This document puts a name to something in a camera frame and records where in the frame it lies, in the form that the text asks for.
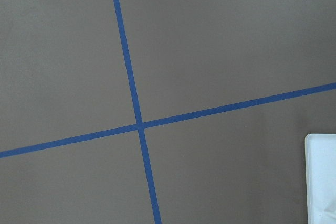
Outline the white rectangular tray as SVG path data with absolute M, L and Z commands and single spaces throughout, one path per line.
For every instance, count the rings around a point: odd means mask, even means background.
M 305 137 L 308 223 L 335 223 L 335 134 Z

